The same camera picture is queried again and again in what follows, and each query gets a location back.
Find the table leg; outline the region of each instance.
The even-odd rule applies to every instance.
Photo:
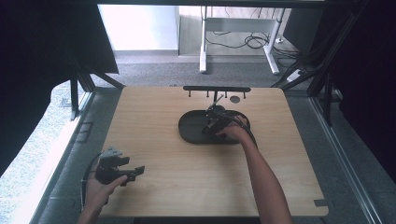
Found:
[[[202,43],[201,43],[201,52],[199,59],[199,71],[200,73],[206,72],[206,13],[207,7],[204,8],[204,15],[202,19]]]
[[[282,23],[282,18],[284,13],[285,13],[285,8],[281,8],[276,17],[276,23],[273,32],[271,33],[270,42],[268,43],[267,46],[264,46],[265,56],[267,56],[268,63],[270,64],[271,70],[274,75],[279,74],[279,69],[277,68],[276,62],[274,60],[274,56],[271,54],[271,51],[273,49],[280,24]]]

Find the robotic hand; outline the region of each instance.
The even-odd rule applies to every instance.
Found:
[[[222,97],[223,95],[221,95],[220,98],[205,111],[207,117],[207,124],[202,129],[202,133],[215,135],[216,137],[223,140],[227,137],[227,135],[225,133],[222,135],[218,135],[218,132],[230,125],[231,122],[235,122],[243,129],[245,129],[245,131],[250,135],[251,139],[257,146],[253,133],[250,131],[250,124],[248,122],[248,118],[246,118],[246,116],[240,112],[226,110],[222,105],[216,105],[216,103]],[[247,125],[236,117],[238,115],[247,119]]]
[[[122,153],[114,147],[102,152],[99,156],[99,164],[95,175],[99,182],[107,185],[118,177],[127,175],[128,178],[121,184],[124,187],[128,182],[135,181],[138,175],[142,175],[145,172],[145,166],[140,166],[133,170],[120,170],[119,166],[129,163],[129,157],[121,158],[120,155]]]

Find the wooden table surface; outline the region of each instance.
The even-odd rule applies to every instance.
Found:
[[[103,149],[131,157],[121,170],[145,165],[144,174],[117,188],[101,216],[256,217],[245,154],[236,145],[193,145],[178,133],[180,117],[207,109],[213,92],[180,87],[126,87]],[[241,98],[234,104],[230,97]],[[274,170],[293,216],[325,216],[327,206],[289,105],[280,89],[228,92],[219,105],[240,111],[251,122],[260,152]]]

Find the hand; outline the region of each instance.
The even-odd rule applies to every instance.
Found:
[[[107,203],[108,198],[114,192],[114,189],[125,182],[127,176],[123,175],[115,179],[110,184],[104,185],[94,177],[94,174],[95,172],[92,172],[92,176],[90,175],[88,177],[85,206],[93,208],[94,211],[100,211]]]
[[[245,125],[247,125],[247,120],[244,119],[242,116],[238,115],[234,117],[235,119],[239,119],[241,120]],[[227,134],[228,136],[230,136],[233,139],[236,139],[238,141],[241,140],[241,138],[243,137],[243,135],[246,135],[246,131],[237,123],[235,123],[234,121],[231,122],[227,127],[225,127],[224,129],[222,129],[221,131],[219,131],[217,134],[221,135],[221,134]]]
[[[78,224],[95,223],[99,217],[102,207],[107,203],[114,189],[128,178],[123,175],[108,185],[101,184],[95,177],[97,163],[91,169],[87,180],[85,205],[78,218]]]

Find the forearm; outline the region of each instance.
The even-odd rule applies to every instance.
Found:
[[[285,194],[274,172],[247,133],[238,140],[245,150],[247,167],[262,223],[291,223]]]
[[[97,218],[100,215],[100,210],[85,207],[78,218],[78,224],[93,224],[96,223]]]

